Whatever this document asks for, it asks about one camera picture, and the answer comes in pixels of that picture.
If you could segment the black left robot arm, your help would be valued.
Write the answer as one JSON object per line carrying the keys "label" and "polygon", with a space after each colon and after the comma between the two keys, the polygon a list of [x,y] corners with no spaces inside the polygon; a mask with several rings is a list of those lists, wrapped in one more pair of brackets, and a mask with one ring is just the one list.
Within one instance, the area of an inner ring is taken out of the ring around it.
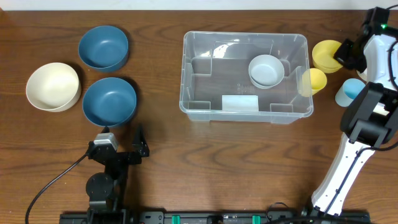
{"label": "black left robot arm", "polygon": [[134,223],[123,200],[129,167],[141,164],[150,154],[142,126],[136,129],[131,152],[119,152],[118,146],[108,127],[89,142],[87,156],[104,165],[104,172],[92,175],[86,183],[90,198],[87,223]]}

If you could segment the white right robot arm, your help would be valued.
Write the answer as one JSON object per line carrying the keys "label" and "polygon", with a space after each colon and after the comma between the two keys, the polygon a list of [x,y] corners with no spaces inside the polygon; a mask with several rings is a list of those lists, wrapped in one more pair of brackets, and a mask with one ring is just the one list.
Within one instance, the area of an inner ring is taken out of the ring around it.
{"label": "white right robot arm", "polygon": [[365,162],[387,151],[397,132],[397,29],[388,25],[389,14],[389,8],[368,9],[357,39],[346,39],[333,54],[348,70],[366,73],[367,84],[342,116],[338,153],[311,197],[318,216],[340,216]]}

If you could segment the grey plastic bowl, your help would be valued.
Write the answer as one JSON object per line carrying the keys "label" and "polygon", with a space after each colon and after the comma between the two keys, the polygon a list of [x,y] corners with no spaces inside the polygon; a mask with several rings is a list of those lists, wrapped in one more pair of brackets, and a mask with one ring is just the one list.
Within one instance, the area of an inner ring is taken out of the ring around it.
{"label": "grey plastic bowl", "polygon": [[248,73],[254,86],[270,89],[283,80],[285,70],[278,58],[271,55],[258,55],[250,61]]}

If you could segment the yellow plastic bowl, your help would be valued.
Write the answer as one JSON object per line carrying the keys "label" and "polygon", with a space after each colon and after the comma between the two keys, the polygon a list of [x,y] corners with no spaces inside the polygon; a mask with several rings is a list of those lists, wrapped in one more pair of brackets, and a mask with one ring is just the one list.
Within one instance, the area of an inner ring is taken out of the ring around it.
{"label": "yellow plastic bowl", "polygon": [[323,40],[312,50],[313,65],[324,73],[335,73],[343,66],[333,57],[341,43],[336,40]]}

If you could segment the white plastic bowl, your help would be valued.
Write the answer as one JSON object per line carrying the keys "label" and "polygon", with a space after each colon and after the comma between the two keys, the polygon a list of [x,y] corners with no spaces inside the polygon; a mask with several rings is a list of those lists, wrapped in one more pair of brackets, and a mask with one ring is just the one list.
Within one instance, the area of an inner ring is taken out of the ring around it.
{"label": "white plastic bowl", "polygon": [[367,76],[367,70],[365,69],[363,72],[360,72],[360,71],[356,71],[357,72],[357,74],[358,74],[358,76],[362,79],[362,80],[364,80],[365,82],[368,82],[368,76]]}

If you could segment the yellow plastic cup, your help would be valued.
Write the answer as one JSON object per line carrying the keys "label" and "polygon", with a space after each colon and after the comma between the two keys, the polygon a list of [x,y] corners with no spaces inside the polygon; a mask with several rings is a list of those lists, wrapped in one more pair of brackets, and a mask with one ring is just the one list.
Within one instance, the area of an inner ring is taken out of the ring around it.
{"label": "yellow plastic cup", "polygon": [[299,78],[298,92],[304,97],[313,96],[322,90],[326,84],[326,75],[317,68],[310,68]]}

